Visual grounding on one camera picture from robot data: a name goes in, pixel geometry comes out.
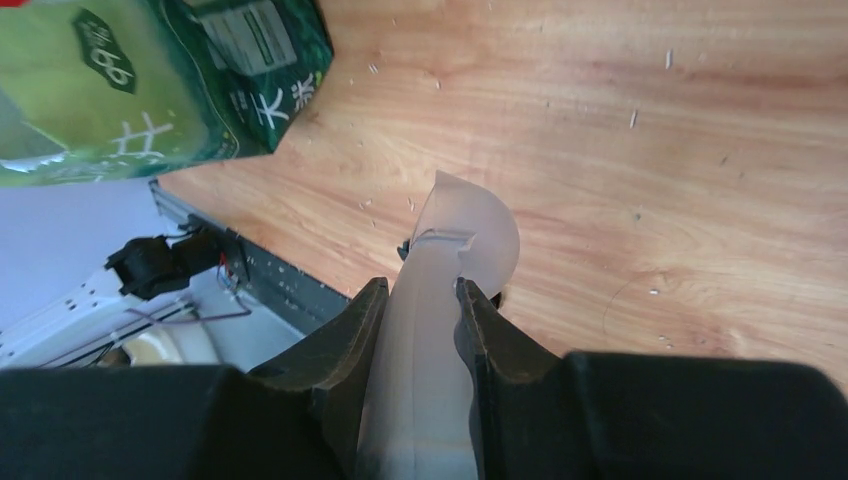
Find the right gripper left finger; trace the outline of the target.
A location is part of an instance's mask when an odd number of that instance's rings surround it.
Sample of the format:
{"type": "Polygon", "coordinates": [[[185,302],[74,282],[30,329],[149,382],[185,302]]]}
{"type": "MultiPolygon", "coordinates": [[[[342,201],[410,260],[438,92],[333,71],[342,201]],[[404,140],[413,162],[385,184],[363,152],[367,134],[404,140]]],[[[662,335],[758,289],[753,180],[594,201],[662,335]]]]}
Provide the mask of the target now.
{"type": "Polygon", "coordinates": [[[352,479],[388,304],[345,309],[248,372],[226,365],[14,369],[1,375],[5,479],[352,479]]]}

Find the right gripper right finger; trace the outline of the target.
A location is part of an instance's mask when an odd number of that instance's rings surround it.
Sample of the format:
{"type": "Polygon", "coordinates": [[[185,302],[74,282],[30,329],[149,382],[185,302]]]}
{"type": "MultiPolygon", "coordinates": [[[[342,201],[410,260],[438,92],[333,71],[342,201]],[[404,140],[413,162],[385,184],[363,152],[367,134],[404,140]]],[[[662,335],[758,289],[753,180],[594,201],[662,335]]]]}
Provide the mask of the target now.
{"type": "Polygon", "coordinates": [[[483,479],[843,479],[847,401],[802,364],[557,356],[460,279],[454,343],[483,479]]]}

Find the clear plastic scoop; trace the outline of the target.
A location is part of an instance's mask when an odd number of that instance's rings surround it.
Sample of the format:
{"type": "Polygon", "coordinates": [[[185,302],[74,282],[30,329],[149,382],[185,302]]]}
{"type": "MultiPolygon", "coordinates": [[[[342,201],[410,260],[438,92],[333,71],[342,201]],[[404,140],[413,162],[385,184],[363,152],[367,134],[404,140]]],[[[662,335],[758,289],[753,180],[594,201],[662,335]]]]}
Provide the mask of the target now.
{"type": "Polygon", "coordinates": [[[359,479],[475,479],[471,375],[454,342],[459,279],[490,299],[519,258],[509,208],[491,191],[439,171],[409,238],[381,321],[365,393],[359,479]]]}

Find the black bag clip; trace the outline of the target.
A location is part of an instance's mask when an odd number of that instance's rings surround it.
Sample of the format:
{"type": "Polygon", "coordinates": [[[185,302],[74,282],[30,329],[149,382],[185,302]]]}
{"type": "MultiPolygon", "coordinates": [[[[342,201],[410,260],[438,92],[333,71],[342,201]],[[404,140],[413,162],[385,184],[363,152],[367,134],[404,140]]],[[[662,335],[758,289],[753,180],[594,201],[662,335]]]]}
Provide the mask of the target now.
{"type": "Polygon", "coordinates": [[[409,255],[410,247],[411,247],[411,240],[410,240],[410,239],[406,239],[406,240],[404,240],[404,241],[402,242],[402,244],[401,244],[400,246],[398,246],[398,247],[396,248],[396,251],[397,251],[397,253],[398,253],[398,256],[400,257],[400,259],[401,259],[403,262],[405,262],[405,261],[406,261],[406,259],[407,259],[408,255],[409,255]]]}

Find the green litter bag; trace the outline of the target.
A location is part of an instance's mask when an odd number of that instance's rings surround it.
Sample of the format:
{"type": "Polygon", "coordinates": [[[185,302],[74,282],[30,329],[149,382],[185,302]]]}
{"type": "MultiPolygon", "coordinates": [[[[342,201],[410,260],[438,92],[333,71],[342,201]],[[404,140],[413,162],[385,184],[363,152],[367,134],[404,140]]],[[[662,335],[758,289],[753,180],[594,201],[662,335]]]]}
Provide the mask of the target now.
{"type": "Polygon", "coordinates": [[[314,1],[1,9],[1,183],[155,176],[271,154],[334,57],[314,1]]]}

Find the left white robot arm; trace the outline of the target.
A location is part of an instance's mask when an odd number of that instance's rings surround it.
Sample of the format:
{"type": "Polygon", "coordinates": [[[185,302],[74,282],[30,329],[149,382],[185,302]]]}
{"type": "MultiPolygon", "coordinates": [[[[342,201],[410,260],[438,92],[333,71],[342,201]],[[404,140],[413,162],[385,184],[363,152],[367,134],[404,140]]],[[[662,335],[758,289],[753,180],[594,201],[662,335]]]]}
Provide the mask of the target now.
{"type": "Polygon", "coordinates": [[[56,368],[99,363],[155,328],[240,319],[252,311],[238,293],[222,240],[208,228],[137,237],[78,287],[1,332],[1,366],[56,368]],[[215,270],[237,310],[203,316],[186,291],[215,270]]]}

